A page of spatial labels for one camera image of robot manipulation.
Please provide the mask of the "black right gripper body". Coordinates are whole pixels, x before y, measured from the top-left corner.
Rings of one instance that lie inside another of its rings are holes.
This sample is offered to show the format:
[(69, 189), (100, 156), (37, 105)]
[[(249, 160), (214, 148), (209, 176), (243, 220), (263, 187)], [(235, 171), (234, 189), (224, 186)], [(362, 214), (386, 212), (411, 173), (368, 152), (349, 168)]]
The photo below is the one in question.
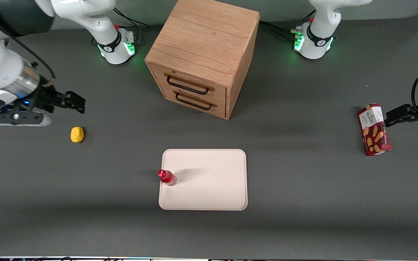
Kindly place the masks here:
[(30, 97), (30, 109), (37, 108), (44, 111), (54, 111), (54, 106), (51, 105), (51, 101), (55, 97), (54, 86), (39, 86)]

